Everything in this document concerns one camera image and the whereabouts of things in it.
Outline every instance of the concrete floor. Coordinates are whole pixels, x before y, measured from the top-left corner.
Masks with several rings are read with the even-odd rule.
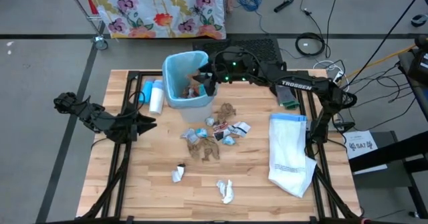
[[[270,33],[317,32],[315,25],[298,9],[300,0],[280,13],[273,8],[282,0],[263,0],[259,12],[263,28]],[[328,14],[333,0],[305,0],[307,7],[322,31],[326,31]],[[411,0],[337,0],[331,33],[385,34]],[[428,25],[414,28],[410,18],[426,12],[424,0],[417,0],[394,33],[426,33]],[[0,0],[0,34],[91,34],[91,27],[72,0]],[[259,18],[241,7],[227,17],[228,33],[248,36],[261,33]],[[294,39],[279,39],[280,47],[298,56]],[[331,39],[331,60],[342,59],[346,72],[351,73],[365,64],[381,39]],[[411,45],[412,39],[390,39],[376,55],[380,59]],[[173,53],[192,49],[191,40],[109,40],[109,49],[98,51],[85,95],[101,103],[108,76],[112,69],[160,69],[163,60]],[[61,92],[77,92],[92,44],[87,39],[22,40],[0,39],[0,103],[6,124],[1,129],[3,150],[0,152],[0,223],[34,223],[66,129],[68,116],[58,114],[52,100]],[[316,61],[294,60],[286,52],[283,59],[290,68],[311,68]],[[368,69],[362,76],[388,69],[397,59]],[[404,83],[403,78],[397,81]],[[370,100],[392,89],[372,84],[358,93],[360,101]],[[402,113],[413,95],[393,104],[387,100],[373,102],[353,110],[356,126],[370,128]],[[426,131],[427,121],[418,105],[407,115],[374,131],[394,130],[399,139]],[[48,221],[72,219],[76,214],[80,192],[90,155],[94,134],[78,123],[70,143],[64,168],[53,199]],[[427,173],[415,175],[423,198],[428,203],[424,183]],[[406,189],[358,188],[361,206],[370,218],[380,217],[404,209],[382,221],[428,223],[407,216],[414,206]]]

